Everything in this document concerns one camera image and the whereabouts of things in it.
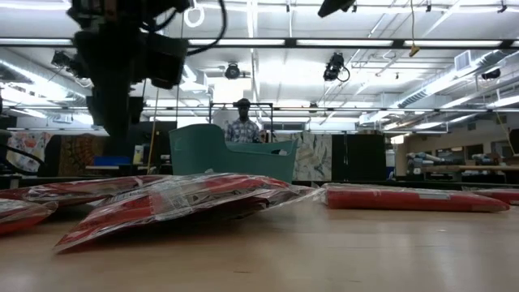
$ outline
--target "wooden table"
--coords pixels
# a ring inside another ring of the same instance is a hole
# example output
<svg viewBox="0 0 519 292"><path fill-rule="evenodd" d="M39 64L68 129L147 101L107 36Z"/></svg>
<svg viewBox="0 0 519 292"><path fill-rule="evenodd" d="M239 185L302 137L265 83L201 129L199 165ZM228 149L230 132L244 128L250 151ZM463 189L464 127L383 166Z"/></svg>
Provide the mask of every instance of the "wooden table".
<svg viewBox="0 0 519 292"><path fill-rule="evenodd" d="M52 246L83 216L60 212L0 238L0 290L519 290L516 209L327 210L304 202L220 225L119 234L54 255Z"/></svg>

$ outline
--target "red package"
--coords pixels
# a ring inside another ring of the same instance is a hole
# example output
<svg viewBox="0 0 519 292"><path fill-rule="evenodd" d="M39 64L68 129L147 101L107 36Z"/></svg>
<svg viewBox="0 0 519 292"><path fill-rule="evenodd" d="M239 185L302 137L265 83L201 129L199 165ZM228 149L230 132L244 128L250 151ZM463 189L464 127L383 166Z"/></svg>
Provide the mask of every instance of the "red package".
<svg viewBox="0 0 519 292"><path fill-rule="evenodd" d="M519 205L518 189L486 189L472 192L477 195L484 195L496 200L501 200L506 204Z"/></svg>
<svg viewBox="0 0 519 292"><path fill-rule="evenodd" d="M499 200L463 191L405 187L325 184L329 208L370 208L415 211L500 212L510 206Z"/></svg>
<svg viewBox="0 0 519 292"><path fill-rule="evenodd" d="M34 187L1 190L0 198L25 200L41 204L58 202L59 206L70 206L102 200L157 182L165 177L167 176L140 175L79 182L48 183Z"/></svg>
<svg viewBox="0 0 519 292"><path fill-rule="evenodd" d="M22 230L35 225L52 214L57 203L45 205L21 200L0 199L0 234Z"/></svg>
<svg viewBox="0 0 519 292"><path fill-rule="evenodd" d="M117 230L217 210L219 218L241 217L314 195L273 178L241 174L170 176L136 191L101 201L56 245L63 251Z"/></svg>

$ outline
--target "blue object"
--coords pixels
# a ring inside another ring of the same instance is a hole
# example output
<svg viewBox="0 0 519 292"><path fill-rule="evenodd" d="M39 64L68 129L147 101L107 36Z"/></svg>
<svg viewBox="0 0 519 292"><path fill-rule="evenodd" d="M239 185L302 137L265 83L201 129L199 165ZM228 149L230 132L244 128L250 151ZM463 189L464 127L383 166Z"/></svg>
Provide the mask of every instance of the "blue object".
<svg viewBox="0 0 519 292"><path fill-rule="evenodd" d="M217 125L199 124L169 132L171 164L177 175L216 173L265 175L292 182L297 141L267 144L225 143ZM271 154L285 150L286 155Z"/></svg>
<svg viewBox="0 0 519 292"><path fill-rule="evenodd" d="M129 157L94 157L94 166L117 166L129 164L131 164L131 159Z"/></svg>

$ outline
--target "patterned panel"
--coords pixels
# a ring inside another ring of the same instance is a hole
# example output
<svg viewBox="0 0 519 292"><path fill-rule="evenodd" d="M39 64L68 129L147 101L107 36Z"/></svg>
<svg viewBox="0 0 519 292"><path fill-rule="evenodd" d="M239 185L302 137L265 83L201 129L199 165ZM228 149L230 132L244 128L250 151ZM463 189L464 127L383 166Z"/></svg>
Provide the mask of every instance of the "patterned panel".
<svg viewBox="0 0 519 292"><path fill-rule="evenodd" d="M51 134L45 132L15 132L9 138L8 145L45 161L45 147L51 137ZM40 164L33 159L12 151L7 152L7 160L22 170L37 172L40 167Z"/></svg>
<svg viewBox="0 0 519 292"><path fill-rule="evenodd" d="M332 179L332 136L309 132L275 134L274 142L298 140L294 180L329 181Z"/></svg>

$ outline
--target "air duct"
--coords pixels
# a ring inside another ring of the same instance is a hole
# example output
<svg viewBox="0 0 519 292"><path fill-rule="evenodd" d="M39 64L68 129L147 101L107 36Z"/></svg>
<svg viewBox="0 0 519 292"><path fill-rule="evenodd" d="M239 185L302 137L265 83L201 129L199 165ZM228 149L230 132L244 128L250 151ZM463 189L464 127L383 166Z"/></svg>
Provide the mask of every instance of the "air duct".
<svg viewBox="0 0 519 292"><path fill-rule="evenodd" d="M390 108L405 108L408 105L420 101L442 90L445 90L454 84L461 82L469 75L482 74L499 62L503 61L511 55L516 55L516 50L494 50L490 53L482 51L465 51L455 57L455 64L439 74L427 79L416 88L412 88L402 93ZM373 113L361 116L360 121L363 123L375 122L387 113Z"/></svg>

